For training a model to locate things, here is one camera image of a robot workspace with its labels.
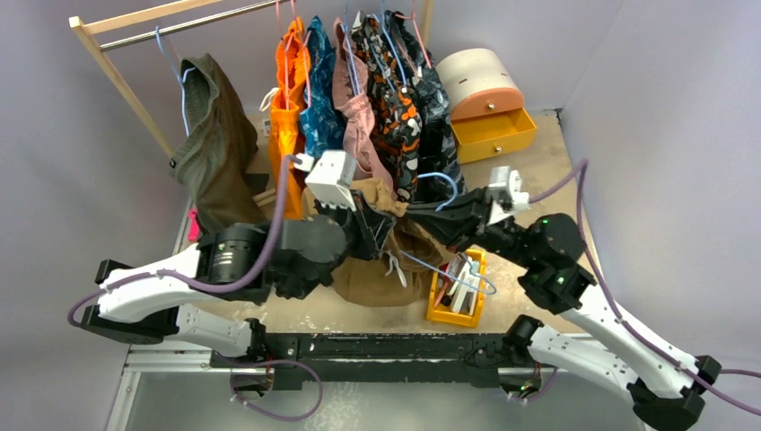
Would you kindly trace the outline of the tan brown shorts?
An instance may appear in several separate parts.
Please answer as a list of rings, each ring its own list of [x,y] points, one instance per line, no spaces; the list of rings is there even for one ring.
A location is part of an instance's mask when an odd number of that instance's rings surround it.
[[[326,284],[318,286],[364,307],[405,306],[425,299],[433,279],[428,267],[440,267],[454,254],[406,217],[408,204],[394,199],[383,180],[355,180],[350,189],[362,192],[372,209],[394,215],[397,222],[378,259],[348,257],[331,271]]]

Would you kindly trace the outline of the light blue wire hanger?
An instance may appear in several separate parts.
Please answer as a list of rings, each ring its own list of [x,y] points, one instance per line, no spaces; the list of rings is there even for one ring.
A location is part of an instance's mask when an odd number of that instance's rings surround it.
[[[418,179],[419,180],[429,179],[429,178],[439,178],[439,179],[445,180],[450,185],[450,195],[449,195],[449,197],[446,200],[444,200],[441,203],[439,203],[437,205],[437,207],[435,208],[436,212],[442,211],[445,207],[451,205],[455,201],[455,199],[459,196],[459,189],[458,189],[457,183],[456,183],[456,181],[452,177],[450,177],[447,174],[441,173],[441,172],[429,172],[429,173],[423,173],[423,174],[419,174],[418,175]],[[467,264],[466,270],[468,271],[468,273],[471,276],[477,278],[477,284],[475,286],[473,284],[470,284],[470,283],[466,282],[464,279],[452,276],[452,275],[448,274],[447,272],[445,272],[443,270],[440,270],[439,268],[437,268],[437,267],[435,267],[435,266],[433,266],[431,264],[428,264],[427,262],[425,262],[425,261],[423,261],[423,260],[413,256],[412,254],[410,254],[410,253],[408,253],[406,251],[400,250],[399,253],[402,256],[404,256],[404,257],[406,257],[408,259],[411,259],[413,262],[415,262],[417,264],[420,264],[423,267],[428,268],[428,269],[434,271],[435,273],[441,275],[442,277],[449,278],[450,280],[453,280],[455,282],[459,282],[463,286],[465,286],[466,288],[471,289],[473,291],[476,291],[478,293],[481,293],[481,294],[484,294],[484,295],[495,295],[498,292],[497,287],[495,286],[495,284],[492,283],[484,275],[476,272],[471,264]]]

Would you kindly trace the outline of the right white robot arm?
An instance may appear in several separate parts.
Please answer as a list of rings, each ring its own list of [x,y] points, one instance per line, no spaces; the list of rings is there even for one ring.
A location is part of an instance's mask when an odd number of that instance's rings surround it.
[[[656,430],[687,430],[700,418],[704,392],[720,364],[693,356],[648,330],[608,298],[599,277],[579,262],[586,243],[567,214],[515,222],[528,193],[473,190],[446,206],[415,204],[406,213],[449,251],[476,245],[524,269],[519,284],[538,308],[569,321],[596,340],[589,346],[521,315],[507,330],[503,352],[515,365],[555,365],[614,392]]]

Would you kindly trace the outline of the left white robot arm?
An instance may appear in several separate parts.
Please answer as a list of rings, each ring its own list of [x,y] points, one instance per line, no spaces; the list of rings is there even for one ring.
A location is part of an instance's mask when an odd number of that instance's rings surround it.
[[[154,345],[190,329],[194,302],[304,299],[317,286],[331,286],[346,259],[377,259],[397,221],[360,191],[351,191],[350,200],[348,207],[317,203],[316,214],[302,219],[233,224],[140,268],[105,259],[96,303],[72,323],[117,342]]]

